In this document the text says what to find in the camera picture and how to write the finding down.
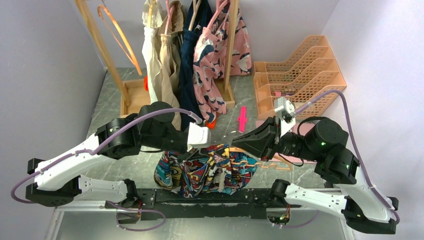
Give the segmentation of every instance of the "white wall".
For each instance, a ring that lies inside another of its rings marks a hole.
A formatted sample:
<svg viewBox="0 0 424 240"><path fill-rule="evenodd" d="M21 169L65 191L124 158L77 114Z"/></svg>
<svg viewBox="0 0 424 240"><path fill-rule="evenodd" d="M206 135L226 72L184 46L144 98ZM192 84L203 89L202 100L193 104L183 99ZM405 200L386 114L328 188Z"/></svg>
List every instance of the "white wall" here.
<svg viewBox="0 0 424 240"><path fill-rule="evenodd" d="M2 0L0 22L0 239L43 240L53 208L9 192L28 160L85 139L105 71L67 0Z"/></svg>
<svg viewBox="0 0 424 240"><path fill-rule="evenodd" d="M308 35L319 35L339 0L241 0L240 9L250 33L250 47L255 61L284 61ZM140 64L146 64L142 55L144 0L105 0ZM159 0L165 7L165 0ZM192 0L181 0L188 10ZM216 1L209 0L212 10ZM132 67L115 39L97 14L101 0L87 4L94 15L104 41L117 67Z"/></svg>
<svg viewBox="0 0 424 240"><path fill-rule="evenodd" d="M371 180L399 199L396 235L424 239L424 2L340 0L322 31L347 83L353 131ZM346 129L340 100L325 113Z"/></svg>

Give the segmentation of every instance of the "pink floral garment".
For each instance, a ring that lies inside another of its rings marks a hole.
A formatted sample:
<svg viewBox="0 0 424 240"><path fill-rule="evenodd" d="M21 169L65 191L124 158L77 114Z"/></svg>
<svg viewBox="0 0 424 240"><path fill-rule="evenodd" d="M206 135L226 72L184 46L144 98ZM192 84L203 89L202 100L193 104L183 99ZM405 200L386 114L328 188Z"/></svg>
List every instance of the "pink floral garment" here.
<svg viewBox="0 0 424 240"><path fill-rule="evenodd" d="M227 113L226 103L214 80L224 77L228 28L230 26L229 9L230 3L223 8L215 20L212 19L214 23L211 29L203 28L194 49L194 94L203 118L209 123L216 119L217 113ZM240 9L238 10L237 21L230 75L243 76L251 73L252 59L249 34Z"/></svg>

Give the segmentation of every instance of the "pink mat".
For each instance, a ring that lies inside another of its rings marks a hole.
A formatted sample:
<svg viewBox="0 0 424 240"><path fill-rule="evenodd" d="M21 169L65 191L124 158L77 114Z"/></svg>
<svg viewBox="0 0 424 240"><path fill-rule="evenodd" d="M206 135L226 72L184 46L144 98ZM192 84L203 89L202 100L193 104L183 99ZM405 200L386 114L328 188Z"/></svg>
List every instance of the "pink mat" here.
<svg viewBox="0 0 424 240"><path fill-rule="evenodd" d="M256 121L256 127L259 127L261 124L263 124L264 121L263 120L257 120ZM298 125L299 123L296 123L296 125L294 125L294 127L291 129L293 131L293 133L298 133ZM305 135L309 130L311 130L311 128L314 127L313 123L304 123L302 124L302 126L300 126L300 134L301 135ZM284 156L287 160L289 160L292 163L295 164L300 164L302 163L302 161L300 160L300 158L297 157L292 157L292 156ZM273 158L270 161L274 161L274 162L280 162L279 160ZM304 161L305 164L316 164L316 162L313 161Z"/></svg>

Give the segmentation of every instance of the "clothing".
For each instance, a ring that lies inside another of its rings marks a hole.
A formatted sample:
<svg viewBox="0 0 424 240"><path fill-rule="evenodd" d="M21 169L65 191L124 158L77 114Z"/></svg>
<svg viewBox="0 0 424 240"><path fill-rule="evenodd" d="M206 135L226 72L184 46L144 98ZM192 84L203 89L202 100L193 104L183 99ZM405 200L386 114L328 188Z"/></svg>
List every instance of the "clothing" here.
<svg viewBox="0 0 424 240"><path fill-rule="evenodd" d="M191 111L203 118L200 112L198 102L195 96L195 89L193 87L193 57L195 54L195 46L199 40L202 29L206 27L212 18L212 10L208 1L201 1L197 10L196 19L194 20L192 30L189 30L190 21L193 17L193 3L187 13L187 20L184 23L184 41L182 42L181 54L181 67L179 71L180 83L180 107L182 109ZM181 129L185 130L190 122L194 123L194 119L187 114L181 115Z"/></svg>
<svg viewBox="0 0 424 240"><path fill-rule="evenodd" d="M169 7L171 8L172 6L174 10L168 26L168 33L165 34L165 27L169 16L166 16L157 32L161 42L159 56L162 63L161 99L158 99L158 101L168 103L173 108L180 108L180 103L175 93L180 92L180 47L184 34L183 25L186 16L180 1L173 1ZM175 113L172 125L176 130L181 129L181 114L179 112Z"/></svg>
<svg viewBox="0 0 424 240"><path fill-rule="evenodd" d="M211 28L204 27L194 50L193 86L199 109L209 123L216 114L225 114L226 103L214 80L224 77L225 59L230 27L230 2L222 9ZM247 75L252 71L250 40L246 24L237 13L234 47L232 50L230 75Z"/></svg>
<svg viewBox="0 0 424 240"><path fill-rule="evenodd" d="M206 148L208 156L177 162L178 154L166 151L154 171L154 181L161 187L178 193L182 198L194 198L201 192L233 194L245 187L253 177L257 161L241 152L229 152L220 144Z"/></svg>
<svg viewBox="0 0 424 240"><path fill-rule="evenodd" d="M159 2L157 2L151 15L151 26L148 26L149 8L151 0L146 0L143 9L143 24L144 24L144 43L142 54L147 68L147 86L150 96L150 103L157 102L162 99L162 72L159 52L161 50L161 41L157 38L158 30L164 22L166 15Z"/></svg>

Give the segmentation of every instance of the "gray tile floor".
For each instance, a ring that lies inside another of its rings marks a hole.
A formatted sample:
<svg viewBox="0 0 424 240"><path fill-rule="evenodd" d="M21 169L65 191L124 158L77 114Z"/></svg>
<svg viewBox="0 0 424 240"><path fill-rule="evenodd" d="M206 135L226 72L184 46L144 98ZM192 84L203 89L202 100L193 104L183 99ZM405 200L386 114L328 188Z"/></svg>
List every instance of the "gray tile floor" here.
<svg viewBox="0 0 424 240"><path fill-rule="evenodd" d="M144 78L137 74L135 68L118 68L122 80ZM246 131L253 130L256 125L257 107L252 76L234 76L230 79L234 93L235 108L217 119L215 129L212 130L212 142L219 144L234 137L233 131L239 128L237 117L241 106L247 108ZM110 74L106 74L98 102L92 115L88 136L96 132L97 128L120 117L121 95ZM138 188L156 188L153 173L161 157L161 153L143 153L137 156L128 156L112 164L92 168L85 175L100 180L118 181L129 178L135 181ZM249 188L270 188L275 179L284 179L304 188L323 188L323 180L314 173L314 164L305 164L303 167L294 167L293 171L259 168L253 179L247 185Z"/></svg>

